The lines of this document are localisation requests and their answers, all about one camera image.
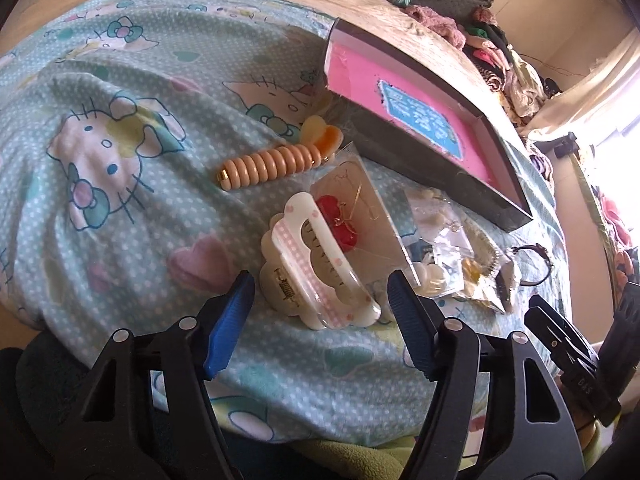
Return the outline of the white flower hair accessory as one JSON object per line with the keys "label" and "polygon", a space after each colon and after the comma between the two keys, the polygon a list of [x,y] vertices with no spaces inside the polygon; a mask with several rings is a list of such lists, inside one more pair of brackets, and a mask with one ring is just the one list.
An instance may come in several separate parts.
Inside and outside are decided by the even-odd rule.
{"label": "white flower hair accessory", "polygon": [[435,262],[432,255],[427,255],[422,261],[413,261],[419,285],[414,291],[422,297],[440,298],[449,292],[446,271]]}

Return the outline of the cream curtain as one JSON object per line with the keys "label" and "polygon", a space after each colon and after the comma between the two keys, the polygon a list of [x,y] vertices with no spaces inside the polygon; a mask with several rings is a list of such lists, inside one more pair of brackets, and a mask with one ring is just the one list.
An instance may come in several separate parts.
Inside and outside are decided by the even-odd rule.
{"label": "cream curtain", "polygon": [[603,112],[639,75],[639,31],[633,29],[585,78],[547,101],[520,130],[532,141],[551,139],[581,127]]}

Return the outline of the Hello Kitty blue blanket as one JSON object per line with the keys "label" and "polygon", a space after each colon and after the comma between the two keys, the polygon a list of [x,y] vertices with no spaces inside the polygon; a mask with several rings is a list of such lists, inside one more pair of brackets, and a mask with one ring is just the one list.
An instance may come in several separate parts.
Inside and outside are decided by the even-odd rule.
{"label": "Hello Kitty blue blanket", "polygon": [[[364,446],[417,434],[434,387],[413,366],[387,282],[363,284],[382,309],[373,325],[338,330],[274,310],[259,285],[271,218],[356,148],[316,107],[338,20],[286,0],[89,0],[6,52],[2,306],[92,365],[115,330],[166,330],[247,270],[252,310],[206,386],[224,429]],[[541,244],[552,259],[551,278],[518,286],[510,314],[460,292],[433,298],[491,336],[521,330],[534,295],[570,315],[553,194],[524,148],[503,142],[531,222],[506,232],[436,188],[505,252]],[[412,262],[405,190],[433,187],[359,155]]]}

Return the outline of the dark box with pink lining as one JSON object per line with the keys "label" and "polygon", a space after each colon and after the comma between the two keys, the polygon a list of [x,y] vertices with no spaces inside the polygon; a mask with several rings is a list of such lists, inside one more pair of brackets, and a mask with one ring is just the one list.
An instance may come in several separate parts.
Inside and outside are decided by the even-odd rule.
{"label": "dark box with pink lining", "polygon": [[316,107],[367,159],[511,232],[533,219],[498,131],[462,93],[344,20],[326,40]]}

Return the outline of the yellow jewelry bag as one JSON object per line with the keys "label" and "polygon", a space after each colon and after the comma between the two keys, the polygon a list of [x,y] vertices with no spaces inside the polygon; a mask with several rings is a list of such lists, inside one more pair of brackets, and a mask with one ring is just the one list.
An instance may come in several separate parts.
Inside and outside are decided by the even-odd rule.
{"label": "yellow jewelry bag", "polygon": [[502,308],[496,280],[483,273],[480,265],[471,258],[462,259],[463,289],[461,296],[481,307],[499,311]]}

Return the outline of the dark red leather watch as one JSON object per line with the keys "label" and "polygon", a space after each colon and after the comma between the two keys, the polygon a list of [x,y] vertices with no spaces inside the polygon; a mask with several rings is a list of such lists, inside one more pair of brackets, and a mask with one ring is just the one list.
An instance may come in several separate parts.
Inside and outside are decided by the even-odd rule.
{"label": "dark red leather watch", "polygon": [[554,265],[549,252],[541,244],[512,246],[506,254],[518,268],[518,284],[536,287],[551,278]]}

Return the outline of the red cherry earrings bag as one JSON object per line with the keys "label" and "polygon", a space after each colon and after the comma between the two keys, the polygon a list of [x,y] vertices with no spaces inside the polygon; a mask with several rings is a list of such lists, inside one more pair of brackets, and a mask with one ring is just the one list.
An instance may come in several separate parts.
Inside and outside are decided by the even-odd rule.
{"label": "red cherry earrings bag", "polygon": [[396,270],[405,274],[411,285],[420,284],[390,212],[354,144],[347,144],[320,168],[309,192],[362,284],[384,285]]}

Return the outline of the pink fluffy garment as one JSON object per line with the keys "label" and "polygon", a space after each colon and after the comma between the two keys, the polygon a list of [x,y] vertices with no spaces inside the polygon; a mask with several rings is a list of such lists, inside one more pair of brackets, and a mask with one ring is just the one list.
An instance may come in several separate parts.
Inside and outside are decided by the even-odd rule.
{"label": "pink fluffy garment", "polygon": [[407,6],[404,12],[431,32],[441,36],[456,49],[462,50],[465,46],[464,33],[453,18],[442,16],[428,6],[416,6],[415,4]]}

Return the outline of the white pink hair claw clip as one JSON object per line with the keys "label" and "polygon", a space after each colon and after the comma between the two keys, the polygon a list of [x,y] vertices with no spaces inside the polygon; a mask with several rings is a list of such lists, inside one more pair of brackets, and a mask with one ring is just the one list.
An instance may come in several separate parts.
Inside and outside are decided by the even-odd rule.
{"label": "white pink hair claw clip", "polygon": [[382,309],[307,192],[291,196],[260,241],[259,285],[270,306],[312,330],[368,327]]}

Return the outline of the pile of clothes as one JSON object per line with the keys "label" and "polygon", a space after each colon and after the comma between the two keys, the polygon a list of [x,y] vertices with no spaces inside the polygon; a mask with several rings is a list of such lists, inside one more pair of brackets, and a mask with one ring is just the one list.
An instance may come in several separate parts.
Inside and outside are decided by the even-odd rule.
{"label": "pile of clothes", "polygon": [[549,100],[561,92],[551,78],[544,78],[512,47],[495,15],[478,6],[468,24],[463,52],[482,76],[515,128],[526,126]]}

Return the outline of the white earrings card bag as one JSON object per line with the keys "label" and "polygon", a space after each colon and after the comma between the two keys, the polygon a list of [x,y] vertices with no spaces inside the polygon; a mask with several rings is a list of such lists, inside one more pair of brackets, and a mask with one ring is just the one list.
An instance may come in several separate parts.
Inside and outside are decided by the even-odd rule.
{"label": "white earrings card bag", "polygon": [[446,296],[462,292],[462,258],[471,257],[472,252],[461,217],[450,199],[436,188],[408,188],[405,196],[418,238],[410,245],[412,262],[432,255],[446,271],[449,283]]}

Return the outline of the beige bed sheet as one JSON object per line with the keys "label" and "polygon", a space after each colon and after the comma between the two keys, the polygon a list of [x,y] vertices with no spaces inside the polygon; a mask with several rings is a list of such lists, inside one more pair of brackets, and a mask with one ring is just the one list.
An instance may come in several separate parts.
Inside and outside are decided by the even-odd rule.
{"label": "beige bed sheet", "polygon": [[[43,25],[88,0],[30,0],[19,4],[1,31],[1,50],[15,47]],[[468,58],[385,0],[288,0],[342,18],[387,41],[449,82],[519,150],[523,143],[500,103]]]}

